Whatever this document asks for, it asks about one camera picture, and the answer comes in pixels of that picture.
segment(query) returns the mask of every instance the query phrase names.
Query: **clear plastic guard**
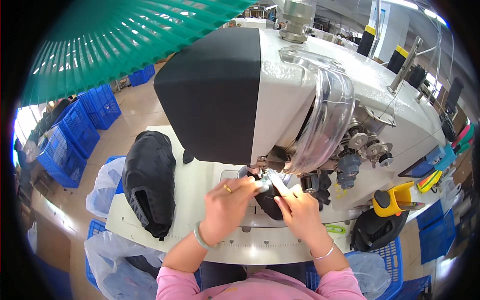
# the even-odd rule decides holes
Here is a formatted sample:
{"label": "clear plastic guard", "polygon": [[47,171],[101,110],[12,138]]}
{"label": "clear plastic guard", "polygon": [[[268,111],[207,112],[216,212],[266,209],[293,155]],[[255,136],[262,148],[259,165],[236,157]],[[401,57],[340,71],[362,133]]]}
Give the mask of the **clear plastic guard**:
{"label": "clear plastic guard", "polygon": [[296,152],[283,170],[287,174],[311,172],[323,165],[340,144],[355,108],[355,91],[345,69],[336,60],[304,50],[283,47],[283,62],[297,64],[313,72],[317,94]]}

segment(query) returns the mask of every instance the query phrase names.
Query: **wrist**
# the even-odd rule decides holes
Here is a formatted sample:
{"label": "wrist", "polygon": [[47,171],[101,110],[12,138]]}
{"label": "wrist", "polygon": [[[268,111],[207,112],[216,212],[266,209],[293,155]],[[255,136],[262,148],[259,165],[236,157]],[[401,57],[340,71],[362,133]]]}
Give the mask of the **wrist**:
{"label": "wrist", "polygon": [[205,244],[210,247],[214,247],[222,240],[222,238],[216,234],[215,227],[210,226],[205,221],[202,221],[198,226],[198,232],[200,233],[200,236],[204,240]]}
{"label": "wrist", "polygon": [[317,249],[326,243],[331,247],[332,245],[328,242],[329,240],[331,240],[331,238],[328,235],[327,229],[323,224],[320,224],[318,228],[310,232],[309,236],[305,239],[305,243],[310,249]]}

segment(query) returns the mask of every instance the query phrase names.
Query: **gold ring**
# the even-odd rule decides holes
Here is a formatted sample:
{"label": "gold ring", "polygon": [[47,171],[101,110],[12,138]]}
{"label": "gold ring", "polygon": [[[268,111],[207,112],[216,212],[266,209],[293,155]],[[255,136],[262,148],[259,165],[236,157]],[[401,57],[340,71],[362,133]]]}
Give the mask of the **gold ring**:
{"label": "gold ring", "polygon": [[225,190],[227,190],[228,192],[232,192],[232,190],[230,189],[230,187],[228,187],[228,185],[226,185],[226,184],[223,185],[223,188],[224,188]]}

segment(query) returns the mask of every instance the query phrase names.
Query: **woman's left hand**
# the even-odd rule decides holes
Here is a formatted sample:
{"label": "woman's left hand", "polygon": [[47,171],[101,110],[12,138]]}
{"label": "woman's left hand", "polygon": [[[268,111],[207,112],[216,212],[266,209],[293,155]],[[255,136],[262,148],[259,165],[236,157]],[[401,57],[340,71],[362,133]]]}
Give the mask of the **woman's left hand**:
{"label": "woman's left hand", "polygon": [[240,225],[248,200],[258,194],[255,190],[261,186],[251,176],[226,179],[205,195],[205,220],[200,223],[199,232],[207,245],[216,245]]}

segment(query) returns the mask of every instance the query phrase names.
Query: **silver bracelet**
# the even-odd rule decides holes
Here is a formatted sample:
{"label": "silver bracelet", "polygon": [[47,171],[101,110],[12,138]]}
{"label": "silver bracelet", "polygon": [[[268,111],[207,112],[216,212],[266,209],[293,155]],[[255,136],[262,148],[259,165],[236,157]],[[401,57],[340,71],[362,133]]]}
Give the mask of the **silver bracelet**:
{"label": "silver bracelet", "polygon": [[200,236],[200,231],[198,229],[198,227],[200,226],[200,223],[201,221],[198,221],[197,223],[195,223],[195,227],[193,228],[193,235],[197,239],[197,242],[200,244],[200,246],[204,247],[207,250],[217,250],[218,248],[220,248],[220,243],[218,243],[214,247],[210,247],[204,242],[204,240]]}
{"label": "silver bracelet", "polygon": [[324,256],[322,256],[322,257],[315,257],[315,256],[312,255],[312,251],[310,250],[310,256],[311,256],[313,259],[322,259],[322,258],[325,258],[325,257],[327,257],[328,255],[330,255],[330,253],[332,253],[334,247],[335,247],[335,242],[334,242],[333,239],[332,239],[332,248],[330,249],[330,251],[329,251],[326,255],[324,255]]}

